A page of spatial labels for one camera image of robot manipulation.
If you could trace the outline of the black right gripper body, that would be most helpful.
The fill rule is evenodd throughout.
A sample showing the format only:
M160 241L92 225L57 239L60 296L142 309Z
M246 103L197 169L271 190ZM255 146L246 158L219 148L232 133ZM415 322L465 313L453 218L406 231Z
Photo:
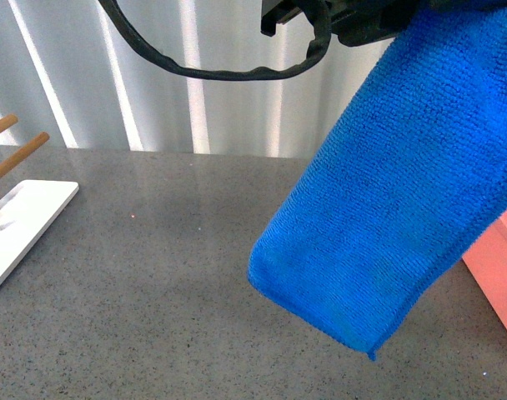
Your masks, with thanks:
M279 24L304 13L329 25L344 46L359 47L398 36L409 26L418 6L416 0L263 1L260 30L272 37Z

